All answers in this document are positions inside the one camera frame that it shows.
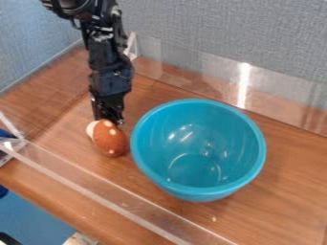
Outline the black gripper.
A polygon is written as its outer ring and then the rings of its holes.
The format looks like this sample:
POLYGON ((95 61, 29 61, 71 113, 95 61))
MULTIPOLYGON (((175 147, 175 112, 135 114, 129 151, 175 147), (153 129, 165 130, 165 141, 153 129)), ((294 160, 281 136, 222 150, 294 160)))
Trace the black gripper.
POLYGON ((95 120, 106 118, 117 125, 123 125, 123 94, 133 91, 134 66, 133 64, 90 65, 90 68, 90 92, 95 120))

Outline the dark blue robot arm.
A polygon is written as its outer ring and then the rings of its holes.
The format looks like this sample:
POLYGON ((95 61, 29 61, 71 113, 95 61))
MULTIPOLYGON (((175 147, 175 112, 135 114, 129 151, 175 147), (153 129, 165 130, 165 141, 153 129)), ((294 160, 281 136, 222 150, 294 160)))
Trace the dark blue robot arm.
POLYGON ((89 51, 90 94, 97 120, 125 123, 125 97, 133 91, 134 65, 125 54, 129 37, 117 0, 41 0, 81 30, 89 51))

